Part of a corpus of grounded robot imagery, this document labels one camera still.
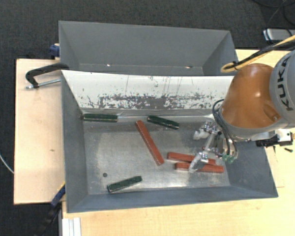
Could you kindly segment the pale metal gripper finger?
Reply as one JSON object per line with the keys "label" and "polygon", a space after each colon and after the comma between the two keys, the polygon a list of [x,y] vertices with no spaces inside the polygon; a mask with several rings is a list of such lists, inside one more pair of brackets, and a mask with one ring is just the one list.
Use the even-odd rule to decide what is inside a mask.
{"label": "pale metal gripper finger", "polygon": [[195,131],[193,135],[194,140],[206,139],[211,134],[211,125],[212,122],[206,121],[204,122],[198,130]]}
{"label": "pale metal gripper finger", "polygon": [[188,171],[194,173],[201,170],[208,163],[207,153],[198,152],[194,159],[191,161]]}

